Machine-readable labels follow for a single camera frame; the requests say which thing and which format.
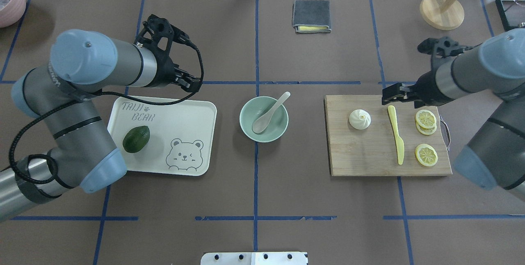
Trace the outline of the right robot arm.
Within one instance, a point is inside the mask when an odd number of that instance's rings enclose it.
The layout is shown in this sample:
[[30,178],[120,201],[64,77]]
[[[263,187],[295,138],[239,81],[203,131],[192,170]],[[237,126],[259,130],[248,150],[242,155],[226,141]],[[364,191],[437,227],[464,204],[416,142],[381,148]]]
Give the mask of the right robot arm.
[[428,38],[418,52],[431,56],[431,70],[414,85],[401,82],[382,91],[382,104],[413,102],[415,108],[441,106],[467,95],[491,91],[501,104],[465,145],[452,164],[483,188],[500,187],[524,200],[525,36],[515,28],[466,46],[450,37]]

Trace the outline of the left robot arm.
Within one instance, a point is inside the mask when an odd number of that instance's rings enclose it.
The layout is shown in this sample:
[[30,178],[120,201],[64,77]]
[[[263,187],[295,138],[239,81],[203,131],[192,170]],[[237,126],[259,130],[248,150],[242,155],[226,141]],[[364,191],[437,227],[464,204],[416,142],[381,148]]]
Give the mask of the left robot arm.
[[113,95],[106,86],[187,92],[202,86],[202,55],[189,36],[152,14],[133,43],[99,32],[71,29],[58,35],[50,60],[11,88],[15,106],[32,121],[13,138],[1,171],[1,221],[49,203],[80,187],[94,193],[126,174],[126,165],[92,99]]

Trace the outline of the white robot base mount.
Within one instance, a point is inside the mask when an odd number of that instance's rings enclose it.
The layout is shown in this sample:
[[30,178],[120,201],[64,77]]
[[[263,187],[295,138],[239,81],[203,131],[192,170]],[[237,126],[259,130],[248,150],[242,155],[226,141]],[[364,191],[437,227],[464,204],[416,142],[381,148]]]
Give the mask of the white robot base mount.
[[209,252],[203,254],[201,265],[308,265],[308,253],[276,252]]

